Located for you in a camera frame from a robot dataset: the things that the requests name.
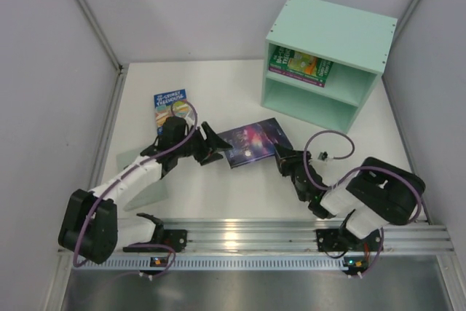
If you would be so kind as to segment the blue treehouse book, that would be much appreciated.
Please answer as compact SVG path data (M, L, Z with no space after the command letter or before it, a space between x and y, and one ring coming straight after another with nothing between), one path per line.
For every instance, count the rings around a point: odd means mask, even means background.
M186 90L174 90L154 95L154 110L157 134L161 135L163 124L168 117L189 116L191 109L187 104Z

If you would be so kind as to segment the dark galaxy cover book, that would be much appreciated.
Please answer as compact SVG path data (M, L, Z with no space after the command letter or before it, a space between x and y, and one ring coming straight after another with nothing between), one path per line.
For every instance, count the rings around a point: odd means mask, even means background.
M231 169L275 155L275 144L293 146L275 118L223 131L220 138L232 146L224 152Z

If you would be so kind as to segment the pale green booklet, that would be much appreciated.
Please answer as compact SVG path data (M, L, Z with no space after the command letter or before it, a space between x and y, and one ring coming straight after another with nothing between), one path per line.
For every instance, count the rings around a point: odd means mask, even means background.
M116 166L118 172L127 168L136 157L141 153L140 149L133 149L122 152L116 156ZM124 200L123 211L138 210L146 205L151 205L156 202L166 200L169 197L167 185L163 180L147 186L143 191L139 192L131 200Z

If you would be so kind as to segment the purple 117-storey treehouse book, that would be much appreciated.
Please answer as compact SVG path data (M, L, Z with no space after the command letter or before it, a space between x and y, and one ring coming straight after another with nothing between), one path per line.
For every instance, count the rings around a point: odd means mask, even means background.
M281 74L283 76L290 77L292 79L297 79L297 80L306 82L308 84L313 84L313 85L316 85L318 87L325 87L325 82L321 82L319 79L302 76L300 74L292 73L292 72L289 72L289 71L284 71L284 70L274 68L274 67L271 67L271 66L269 67L269 71L274 72L276 74Z

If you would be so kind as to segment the green 104-storey treehouse book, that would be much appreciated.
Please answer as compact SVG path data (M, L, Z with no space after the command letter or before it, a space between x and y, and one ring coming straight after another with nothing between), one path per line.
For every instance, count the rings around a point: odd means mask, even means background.
M292 50L287 47L276 47L270 60L269 69L291 73L304 78L325 81L333 68L333 62L313 55Z

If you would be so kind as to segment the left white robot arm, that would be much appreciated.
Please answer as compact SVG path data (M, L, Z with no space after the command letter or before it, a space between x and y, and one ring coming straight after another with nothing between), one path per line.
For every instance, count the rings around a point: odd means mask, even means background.
M207 122L168 117L162 133L122 172L91 190L77 189L70 196L58 235L59 246L74 257L96 264L115 250L148 251L164 247L164 223L145 213L120 218L118 210L143 190L162 180L180 158L193 157L200 165L222 159L231 145Z

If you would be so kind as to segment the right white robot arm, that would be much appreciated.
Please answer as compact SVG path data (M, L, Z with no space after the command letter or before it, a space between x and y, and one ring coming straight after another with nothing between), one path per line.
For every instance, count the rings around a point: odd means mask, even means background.
M280 174L291 178L298 199L320 219L349 216L344 228L362 240L387 224L404 226L421 208L425 182L413 173L368 157L355 176L327 189L312 166L304 167L302 151L275 144Z

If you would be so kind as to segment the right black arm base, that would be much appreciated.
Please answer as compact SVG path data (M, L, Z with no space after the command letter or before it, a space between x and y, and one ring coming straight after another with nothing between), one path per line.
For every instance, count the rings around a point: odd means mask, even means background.
M348 215L338 228L317 229L317 249L319 252L326 254L352 252L377 252L382 242L381 234L378 229L372 231L365 238L357 238L347 229Z

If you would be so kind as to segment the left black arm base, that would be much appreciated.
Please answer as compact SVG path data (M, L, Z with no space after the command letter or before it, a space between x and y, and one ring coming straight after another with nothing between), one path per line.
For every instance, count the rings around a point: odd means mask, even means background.
M165 248L154 247L154 245L166 245L179 253L186 247L187 235L188 232L185 229L165 229L163 232L158 231L147 243L136 243L122 250L125 253L167 252Z

